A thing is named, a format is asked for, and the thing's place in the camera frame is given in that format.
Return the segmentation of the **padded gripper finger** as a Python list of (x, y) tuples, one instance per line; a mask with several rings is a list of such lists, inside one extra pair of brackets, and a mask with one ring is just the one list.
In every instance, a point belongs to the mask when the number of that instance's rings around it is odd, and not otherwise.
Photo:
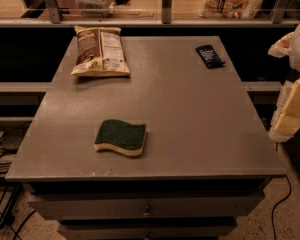
[(300, 129), (300, 78), (286, 81), (281, 87), (272, 116), (269, 138), (273, 142), (286, 142)]
[(277, 58), (288, 56), (290, 53), (292, 37), (293, 32), (284, 35), (281, 39), (279, 39), (275, 44), (273, 44), (270, 47), (270, 49), (268, 50), (268, 54)]

